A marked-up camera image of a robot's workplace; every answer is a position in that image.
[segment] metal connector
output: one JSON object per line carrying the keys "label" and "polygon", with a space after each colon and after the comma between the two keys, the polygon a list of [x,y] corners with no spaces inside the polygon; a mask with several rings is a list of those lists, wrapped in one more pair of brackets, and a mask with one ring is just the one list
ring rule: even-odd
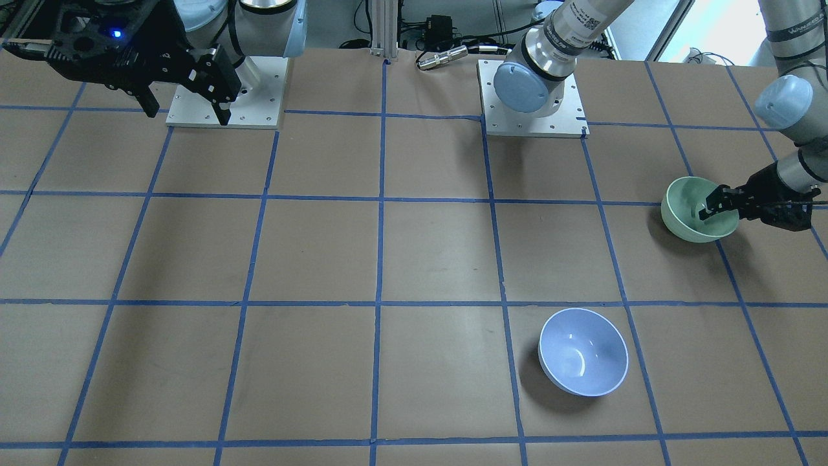
{"label": "metal connector", "polygon": [[463,58],[468,54],[469,48],[467,46],[459,46],[453,49],[449,49],[447,51],[437,53],[432,58],[423,61],[418,61],[416,63],[416,67],[419,68],[421,71],[431,70],[436,68],[437,66],[445,65],[450,61],[459,60],[460,58]]}

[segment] metal mounting plate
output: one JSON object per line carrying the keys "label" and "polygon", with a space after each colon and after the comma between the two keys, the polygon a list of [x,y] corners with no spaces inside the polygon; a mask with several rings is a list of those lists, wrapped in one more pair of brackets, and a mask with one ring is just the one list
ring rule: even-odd
{"label": "metal mounting plate", "polygon": [[262,85],[255,92],[239,94],[230,104],[230,122],[221,126],[210,103],[178,86],[166,116],[167,126],[189,128],[278,129],[284,107],[289,60],[280,56],[252,56],[262,72]]}
{"label": "metal mounting plate", "polygon": [[486,134],[493,136],[529,136],[535,138],[580,138],[590,133],[584,106],[580,102],[575,75],[566,78],[566,93],[561,107],[552,115],[537,117],[507,107],[494,92],[494,74],[500,60],[479,60],[480,96],[486,115]]}

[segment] bowl rim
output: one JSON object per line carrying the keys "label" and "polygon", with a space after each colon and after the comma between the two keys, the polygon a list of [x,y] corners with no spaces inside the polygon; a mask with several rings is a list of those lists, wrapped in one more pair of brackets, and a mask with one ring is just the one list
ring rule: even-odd
{"label": "bowl rim", "polygon": [[731,233],[733,233],[734,231],[736,231],[736,228],[738,228],[738,227],[739,227],[739,219],[738,219],[738,218],[736,219],[736,223],[734,224],[733,230],[730,230],[730,231],[728,231],[727,233],[725,233],[725,234],[723,234],[723,235],[708,235],[707,233],[702,233],[701,231],[698,231],[697,229],[693,228],[692,226],[689,226],[689,225],[687,225],[685,222],[681,221],[681,218],[679,218],[679,216],[676,214],[676,211],[675,211],[675,210],[673,210],[673,206],[672,206],[672,205],[671,205],[671,203],[670,203],[670,197],[668,196],[668,193],[670,192],[670,190],[672,189],[672,187],[673,187],[676,183],[678,183],[678,182],[680,182],[680,181],[683,181],[683,180],[692,180],[692,179],[704,180],[704,181],[706,181],[706,182],[711,182],[711,183],[713,183],[714,185],[716,185],[714,182],[712,182],[711,180],[709,180],[709,179],[707,179],[707,178],[703,178],[703,177],[695,177],[695,176],[680,177],[680,178],[676,178],[675,180],[673,180],[673,181],[670,183],[670,186],[668,186],[668,187],[667,187],[667,190],[664,192],[664,201],[663,201],[663,205],[664,205],[664,206],[666,206],[666,207],[667,207],[667,209],[670,211],[670,215],[672,216],[672,218],[676,219],[676,221],[677,221],[677,222],[678,222],[681,226],[683,226],[684,228],[686,228],[687,230],[692,231],[694,234],[699,235],[700,237],[705,238],[705,239],[711,239],[711,240],[721,240],[722,238],[724,238],[724,237],[726,237],[727,235],[730,235]]}
{"label": "bowl rim", "polygon": [[[552,372],[552,370],[550,370],[547,367],[547,364],[544,361],[544,358],[543,358],[543,334],[546,332],[546,326],[548,326],[549,323],[552,321],[552,319],[557,317],[559,314],[566,313],[566,312],[572,312],[572,311],[586,311],[587,313],[592,313],[592,314],[598,316],[604,322],[606,322],[610,326],[610,328],[612,328],[615,331],[615,334],[618,336],[619,340],[621,341],[621,346],[623,347],[623,354],[624,354],[624,360],[625,360],[623,374],[621,374],[621,377],[619,378],[618,382],[606,391],[601,391],[601,392],[597,392],[597,393],[584,393],[584,392],[573,390],[569,386],[567,386],[565,383],[563,383],[561,380],[559,380],[558,377],[556,377],[555,374]],[[621,335],[621,332],[618,330],[617,327],[615,327],[615,325],[613,323],[611,323],[609,321],[609,319],[607,319],[606,317],[604,317],[603,315],[601,315],[599,313],[596,313],[592,309],[587,309],[587,308],[566,308],[566,309],[561,309],[560,311],[552,314],[546,320],[546,323],[543,324],[543,328],[541,329],[541,336],[538,338],[538,343],[537,343],[537,353],[538,353],[539,359],[541,360],[542,369],[546,373],[546,375],[549,376],[552,379],[552,381],[555,382],[555,384],[558,385],[561,389],[563,389],[565,391],[568,391],[568,392],[570,392],[574,395],[580,395],[580,396],[603,396],[603,395],[607,395],[608,393],[611,393],[611,392],[615,391],[615,389],[617,389],[619,386],[621,386],[624,379],[627,378],[627,372],[629,371],[629,350],[627,349],[627,342],[623,339],[623,336]]]}

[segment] bowl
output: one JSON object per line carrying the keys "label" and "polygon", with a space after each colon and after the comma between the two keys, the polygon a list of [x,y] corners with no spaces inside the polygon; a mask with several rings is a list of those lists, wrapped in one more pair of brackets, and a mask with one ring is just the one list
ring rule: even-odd
{"label": "bowl", "polygon": [[739,211],[721,212],[704,221],[699,219],[699,211],[707,207],[707,196],[718,186],[699,177],[683,177],[670,183],[662,200],[662,220],[667,229],[691,243],[720,240],[736,231]]}
{"label": "bowl", "polygon": [[546,376],[572,395],[606,395],[621,385],[629,369],[627,345],[618,329],[583,308],[553,314],[541,330],[537,354]]}

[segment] label sticker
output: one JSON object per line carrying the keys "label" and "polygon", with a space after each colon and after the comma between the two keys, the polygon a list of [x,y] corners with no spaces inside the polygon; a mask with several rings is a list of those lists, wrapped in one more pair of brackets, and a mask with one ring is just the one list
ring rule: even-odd
{"label": "label sticker", "polygon": [[581,47],[592,43],[591,37],[595,34],[595,30],[607,20],[607,15],[595,9],[589,0],[576,0],[570,3],[569,9],[563,12],[563,16],[566,24],[572,28],[572,33],[564,37],[564,40]]}

